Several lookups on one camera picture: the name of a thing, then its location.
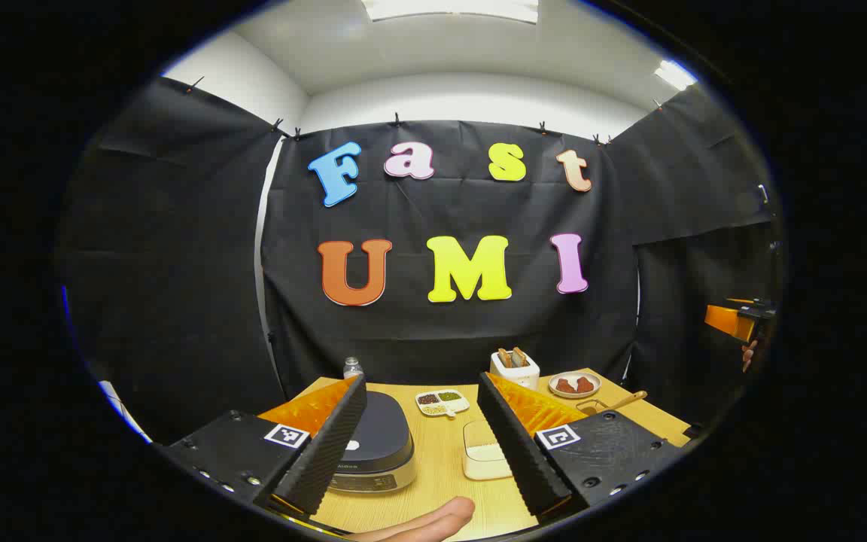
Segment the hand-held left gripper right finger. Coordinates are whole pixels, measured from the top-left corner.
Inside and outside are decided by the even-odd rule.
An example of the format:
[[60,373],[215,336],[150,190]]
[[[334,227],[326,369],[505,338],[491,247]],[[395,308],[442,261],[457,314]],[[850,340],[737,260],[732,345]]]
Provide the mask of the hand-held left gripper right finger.
[[539,520],[608,507],[687,452],[616,410],[586,416],[490,373],[477,402]]

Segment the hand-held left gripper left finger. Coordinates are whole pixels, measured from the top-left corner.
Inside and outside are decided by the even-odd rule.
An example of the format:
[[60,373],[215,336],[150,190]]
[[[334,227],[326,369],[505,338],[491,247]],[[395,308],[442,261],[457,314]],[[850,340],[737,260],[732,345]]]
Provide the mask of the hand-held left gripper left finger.
[[366,382],[358,375],[280,405],[271,419],[230,410],[155,449],[226,498],[307,519],[365,407]]

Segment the white rice box clear lid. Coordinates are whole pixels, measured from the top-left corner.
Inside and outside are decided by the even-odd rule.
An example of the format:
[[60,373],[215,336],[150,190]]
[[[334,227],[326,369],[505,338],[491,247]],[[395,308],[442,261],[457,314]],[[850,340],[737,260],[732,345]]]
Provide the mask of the white rice box clear lid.
[[503,450],[486,421],[471,421],[462,428],[462,471],[469,480],[501,480],[513,476]]

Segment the dark silver rice cooker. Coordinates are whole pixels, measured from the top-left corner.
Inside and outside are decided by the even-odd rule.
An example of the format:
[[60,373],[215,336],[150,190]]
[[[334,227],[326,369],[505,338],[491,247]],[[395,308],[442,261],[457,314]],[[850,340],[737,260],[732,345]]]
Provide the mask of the dark silver rice cooker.
[[394,397],[366,392],[366,408],[331,478],[335,492],[381,494],[406,488],[416,478],[414,439]]

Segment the round white plate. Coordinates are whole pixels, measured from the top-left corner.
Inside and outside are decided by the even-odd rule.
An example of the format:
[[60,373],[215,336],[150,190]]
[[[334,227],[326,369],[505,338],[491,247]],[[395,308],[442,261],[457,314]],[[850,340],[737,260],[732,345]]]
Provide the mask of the round white plate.
[[[571,385],[574,385],[575,387],[577,378],[581,376],[585,376],[589,380],[593,381],[593,385],[595,385],[595,390],[591,392],[591,394],[578,394],[578,392],[576,392],[576,394],[568,394],[567,392],[560,392],[557,390],[556,383],[558,379],[567,379],[571,383]],[[596,391],[600,390],[601,386],[602,381],[598,377],[598,375],[595,375],[593,373],[583,373],[582,371],[568,371],[568,373],[559,373],[550,376],[548,380],[548,388],[550,392],[552,392],[552,394],[557,395],[557,397],[564,397],[568,399],[581,399],[591,397],[593,394],[595,394]]]

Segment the white toaster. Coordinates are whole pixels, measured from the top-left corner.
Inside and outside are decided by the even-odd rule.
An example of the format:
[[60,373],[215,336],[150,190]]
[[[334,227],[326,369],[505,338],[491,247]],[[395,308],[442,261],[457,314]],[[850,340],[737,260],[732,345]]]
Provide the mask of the white toaster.
[[524,388],[536,391],[539,388],[540,368],[528,356],[529,367],[505,368],[501,366],[497,351],[491,353],[491,370],[489,373],[509,380]]

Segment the divided dish with beans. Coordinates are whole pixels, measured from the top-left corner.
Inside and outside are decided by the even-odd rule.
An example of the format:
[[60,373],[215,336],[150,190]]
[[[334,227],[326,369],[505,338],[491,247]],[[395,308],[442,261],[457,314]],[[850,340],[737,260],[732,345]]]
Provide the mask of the divided dish with beans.
[[448,416],[449,418],[454,418],[455,414],[467,411],[470,408],[469,400],[459,390],[454,390],[453,388],[419,392],[414,397],[414,402],[419,411],[425,416]]

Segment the black backdrop cloth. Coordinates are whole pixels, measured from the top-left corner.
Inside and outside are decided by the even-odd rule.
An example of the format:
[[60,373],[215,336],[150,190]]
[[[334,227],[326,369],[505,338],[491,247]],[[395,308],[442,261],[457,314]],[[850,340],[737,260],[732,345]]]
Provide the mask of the black backdrop cloth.
[[695,88],[598,145],[462,120],[282,139],[163,78],[70,181],[57,263],[87,363],[160,442],[347,357],[467,384],[510,346],[708,428],[758,368],[704,316],[774,297],[767,179]]

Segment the small ceiling light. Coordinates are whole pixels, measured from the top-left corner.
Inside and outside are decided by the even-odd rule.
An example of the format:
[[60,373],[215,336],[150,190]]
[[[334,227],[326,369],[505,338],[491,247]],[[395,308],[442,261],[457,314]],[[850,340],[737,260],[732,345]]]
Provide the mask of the small ceiling light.
[[654,71],[654,75],[672,88],[677,89],[678,92],[688,89],[698,82],[698,79],[691,72],[679,65],[678,62],[671,61],[671,59],[661,59]]

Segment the large ceiling light panel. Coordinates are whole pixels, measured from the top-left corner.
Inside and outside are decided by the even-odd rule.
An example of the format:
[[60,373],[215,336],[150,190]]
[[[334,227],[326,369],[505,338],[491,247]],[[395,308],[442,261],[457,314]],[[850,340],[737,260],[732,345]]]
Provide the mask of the large ceiling light panel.
[[540,0],[361,0],[371,20],[457,14],[536,24]]

